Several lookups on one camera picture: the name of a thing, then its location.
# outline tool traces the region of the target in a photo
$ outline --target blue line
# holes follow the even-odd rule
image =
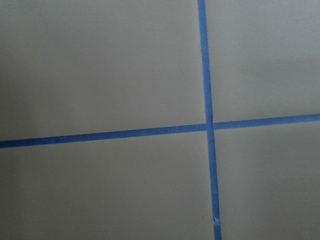
[[[296,124],[320,121],[320,114],[300,115],[300,116],[284,116],[242,121],[227,121],[213,123],[214,130],[250,128],[258,126],[269,126],[279,124]]]
[[[209,61],[209,45],[207,33],[207,17],[205,0],[198,0],[198,15],[200,28],[201,56],[202,56],[202,74],[204,89],[205,119],[207,125],[207,141],[210,168],[212,216],[214,224],[214,239],[221,240],[220,212],[219,212],[219,192],[216,162],[215,135],[213,129],[213,104],[211,95],[211,77]]]
[[[122,139],[122,138],[132,138],[132,137],[142,137],[142,136],[152,136],[152,135],[163,135],[163,134],[190,133],[190,132],[200,132],[200,131],[206,131],[206,130],[207,130],[206,124],[195,124],[195,125],[167,126],[167,127],[146,128],[146,129],[137,129],[137,130],[111,131],[111,132],[88,133],[88,134],[66,135],[66,136],[50,136],[50,137],[42,137],[42,138],[0,141],[0,149],[35,146],[35,145],[75,143],[75,142],[107,140],[107,139]]]

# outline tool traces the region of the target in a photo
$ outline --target blue tape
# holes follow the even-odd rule
[[[42,137],[42,138],[0,141],[0,149],[35,146],[35,145],[75,143],[75,142],[107,140],[107,139],[122,139],[122,138],[132,138],[132,137],[142,137],[142,136],[152,136],[152,135],[163,135],[163,134],[190,133],[190,132],[200,132],[200,131],[206,131],[206,130],[207,130],[206,124],[195,124],[195,125],[183,125],[183,126],[146,128],[146,129],[137,129],[137,130],[88,133],[88,134],[78,134],[78,135],[51,136],[51,137]]]
[[[198,0],[198,15],[200,28],[201,56],[202,56],[202,74],[205,104],[205,119],[207,125],[207,141],[209,154],[209,170],[211,183],[212,216],[214,219],[214,239],[221,240],[220,211],[219,211],[219,191],[217,177],[217,161],[215,135],[212,124],[214,109],[211,95],[211,77],[209,61],[209,45],[207,33],[207,17],[205,0]]]
[[[215,122],[213,123],[213,128],[214,130],[237,129],[237,128],[279,125],[279,124],[307,123],[307,122],[315,122],[315,121],[320,121],[320,114],[273,117],[273,118],[242,120],[242,121]]]

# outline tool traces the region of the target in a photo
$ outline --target gray surface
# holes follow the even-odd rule
[[[205,132],[0,149],[0,239],[212,240]]]
[[[223,240],[320,238],[320,122],[215,131]]]
[[[205,122],[196,0],[5,0],[0,15],[0,140]]]
[[[320,113],[320,1],[206,4],[215,122]]]

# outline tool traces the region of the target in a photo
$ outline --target vertical blue line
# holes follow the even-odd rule
[[[198,0],[198,15],[199,15],[200,42],[201,42],[201,55],[202,55],[205,119],[206,119],[206,126],[207,126],[206,134],[207,134],[207,141],[208,141],[209,168],[210,168],[212,216],[214,220],[214,238],[215,240],[221,240],[215,134],[213,129],[213,112],[214,111],[213,111],[212,95],[211,95],[209,45],[208,45],[205,0]]]

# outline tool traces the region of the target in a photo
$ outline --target horizontal blue line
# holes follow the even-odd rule
[[[190,133],[190,132],[200,132],[200,131],[206,131],[206,130],[207,130],[206,124],[194,124],[194,125],[183,125],[183,126],[167,126],[167,127],[157,127],[157,128],[136,129],[136,130],[87,133],[87,134],[66,135],[66,136],[50,136],[50,137],[42,137],[42,138],[0,141],[0,149],[36,146],[36,145],[48,145],[48,144],[86,142],[86,141],[107,140],[107,139],[122,139],[122,138],[132,138],[132,137],[142,137],[142,136],[152,136],[152,135]]]
[[[250,128],[250,127],[279,125],[279,124],[307,123],[307,122],[316,122],[316,121],[320,121],[320,114],[273,117],[273,118],[242,120],[242,121],[214,122],[213,129],[214,130],[238,129],[238,128]]]

